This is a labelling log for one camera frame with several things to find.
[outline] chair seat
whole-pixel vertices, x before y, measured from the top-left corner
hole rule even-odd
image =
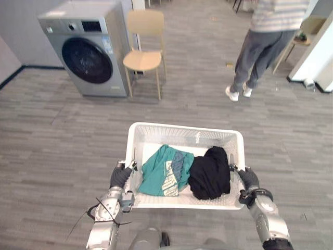
[[[145,71],[157,68],[161,63],[161,52],[129,52],[123,61],[124,65],[132,70]]]

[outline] chair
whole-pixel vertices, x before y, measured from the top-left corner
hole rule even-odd
[[[127,17],[127,25],[129,28],[129,41],[131,51],[125,56],[123,63],[125,65],[125,72],[127,83],[130,90],[130,96],[133,98],[133,92],[131,87],[131,81],[129,76],[129,69],[134,70],[137,75],[138,71],[156,71],[156,82],[158,89],[158,99],[161,100],[160,82],[158,76],[158,66],[163,60],[164,75],[167,77],[167,70],[164,61],[164,41],[163,41],[163,29],[164,29],[164,15],[160,11],[156,10],[132,10]],[[140,36],[156,36],[160,40],[161,50],[142,52],[133,48],[133,35],[138,34]]]
[[[240,7],[241,2],[242,2],[242,0],[239,0],[239,2],[238,2],[238,6],[237,6],[237,9],[236,9],[236,13],[237,13],[238,10],[239,10],[239,7]],[[233,9],[235,8],[236,3],[237,3],[237,0],[235,0],[235,2],[234,2]]]
[[[150,1],[151,0],[148,0],[148,6],[149,6],[149,8],[150,8],[150,5],[151,5]]]
[[[309,35],[316,35],[319,30],[322,28],[324,22],[326,21],[326,18],[323,17],[316,17],[316,16],[310,16],[306,18],[301,25],[300,30],[307,35],[306,41],[297,41],[294,37],[293,40],[290,41],[288,46],[283,50],[281,53],[281,56],[279,57],[277,64],[275,65],[273,69],[273,74],[275,74],[277,68],[279,67],[281,61],[285,57],[285,55],[288,52],[288,55],[285,58],[285,61],[287,61],[288,57],[290,56],[293,48],[295,48],[296,45],[301,45],[301,46],[309,46],[311,44],[311,40],[309,39]]]

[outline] white plastic basket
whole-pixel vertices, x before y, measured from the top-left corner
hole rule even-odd
[[[135,195],[134,207],[140,208],[195,208],[195,209],[241,209],[238,202],[239,191],[244,189],[239,175],[231,172],[230,193],[213,200],[196,199],[188,185],[179,196],[152,196],[138,192],[142,183],[141,167],[163,144],[203,156],[212,146],[223,147],[230,164],[245,169],[244,142],[238,131],[204,129],[157,123],[136,122],[129,129],[127,140],[126,165],[132,159],[137,161],[138,171],[133,171],[125,190]]]

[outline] baseboard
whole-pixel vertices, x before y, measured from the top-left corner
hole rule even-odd
[[[10,82],[15,76],[17,76],[23,69],[25,68],[25,66],[21,66],[20,68],[18,68],[13,74],[11,74],[7,79],[5,79],[1,84],[0,84],[0,90],[7,85],[8,82]]]
[[[55,69],[55,70],[64,70],[64,67],[56,67],[56,66],[41,66],[41,65],[25,65],[25,68],[28,69]]]
[[[330,93],[332,93],[332,91],[325,91],[325,90],[323,90],[322,87],[321,87],[318,83],[316,83],[316,87],[317,87],[317,89],[319,89],[319,91],[322,92],[322,93],[325,93],[325,94],[330,94]]]
[[[17,69],[13,74],[11,74],[6,80],[4,80],[0,84],[0,90],[6,86],[15,76],[17,76],[23,69],[52,69],[52,70],[64,70],[64,67],[56,67],[56,66],[42,66],[42,65],[22,65],[19,69]]]
[[[293,80],[291,80],[291,79],[289,78],[289,76],[287,77],[287,80],[288,80],[288,82],[290,82],[290,83],[302,83],[302,84],[303,84],[303,81],[293,81]],[[318,83],[316,83],[316,82],[315,82],[315,85],[316,85],[317,89],[318,89],[321,93],[324,93],[324,94],[330,94],[330,93],[332,93],[332,91],[324,91],[324,90],[322,89],[322,87],[321,87]]]

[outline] gray pants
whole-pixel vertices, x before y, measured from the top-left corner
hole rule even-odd
[[[253,66],[246,85],[255,89],[258,79],[277,58],[293,38],[295,30],[259,33],[249,30],[236,63],[236,75],[231,92],[240,92],[242,84],[248,79],[249,69]]]

